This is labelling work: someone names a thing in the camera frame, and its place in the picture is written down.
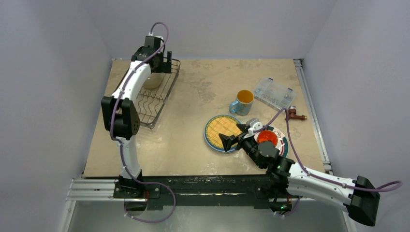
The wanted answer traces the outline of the white ceramic bowl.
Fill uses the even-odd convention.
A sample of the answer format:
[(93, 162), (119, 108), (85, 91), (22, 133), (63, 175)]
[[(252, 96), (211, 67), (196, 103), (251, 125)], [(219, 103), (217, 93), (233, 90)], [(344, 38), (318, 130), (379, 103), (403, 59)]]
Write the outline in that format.
[(158, 88), (164, 79), (163, 73), (152, 73), (143, 84), (145, 89), (156, 89)]

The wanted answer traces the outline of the blue butterfly mug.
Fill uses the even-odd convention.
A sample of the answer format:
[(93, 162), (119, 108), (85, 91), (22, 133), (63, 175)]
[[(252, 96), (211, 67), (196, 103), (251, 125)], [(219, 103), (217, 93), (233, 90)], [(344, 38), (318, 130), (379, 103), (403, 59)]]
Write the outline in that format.
[(236, 100), (229, 105), (229, 112), (240, 116), (246, 116), (251, 110), (254, 94), (249, 90), (241, 90), (236, 95)]

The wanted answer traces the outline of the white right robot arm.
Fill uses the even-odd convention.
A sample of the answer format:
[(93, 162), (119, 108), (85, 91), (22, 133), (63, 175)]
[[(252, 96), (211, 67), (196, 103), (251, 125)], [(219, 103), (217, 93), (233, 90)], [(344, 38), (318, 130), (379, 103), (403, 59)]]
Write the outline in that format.
[(220, 133), (219, 138), (225, 151), (234, 145), (237, 150), (243, 149), (259, 168), (266, 169), (276, 196), (289, 193), (322, 201), (347, 212), (360, 224), (375, 226), (381, 196), (367, 178), (342, 178), (302, 168), (300, 163), (280, 155), (273, 142), (257, 142), (245, 132), (237, 136)]

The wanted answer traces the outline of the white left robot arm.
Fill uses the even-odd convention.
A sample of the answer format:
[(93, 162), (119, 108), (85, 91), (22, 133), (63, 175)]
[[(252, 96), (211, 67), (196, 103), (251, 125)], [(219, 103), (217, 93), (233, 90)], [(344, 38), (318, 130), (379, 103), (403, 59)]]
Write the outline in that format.
[(133, 198), (144, 193), (135, 145), (141, 122), (134, 102), (152, 73), (170, 73), (172, 53), (164, 58), (166, 42), (164, 37), (148, 34), (145, 44), (133, 54), (117, 89), (110, 97), (101, 100), (104, 127), (117, 144), (122, 165), (115, 193), (127, 193)]

